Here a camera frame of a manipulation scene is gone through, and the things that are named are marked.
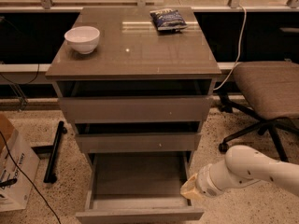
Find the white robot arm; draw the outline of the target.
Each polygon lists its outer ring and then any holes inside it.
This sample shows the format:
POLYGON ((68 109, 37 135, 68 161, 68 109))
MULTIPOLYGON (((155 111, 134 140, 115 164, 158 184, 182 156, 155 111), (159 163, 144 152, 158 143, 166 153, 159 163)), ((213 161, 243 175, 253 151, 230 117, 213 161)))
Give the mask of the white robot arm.
POLYGON ((242 189, 259 181, 272 183, 299 196, 299 165, 277 161, 247 146, 230 147, 224 158, 193 174, 180 188, 190 200, 222 195, 227 189, 242 189))

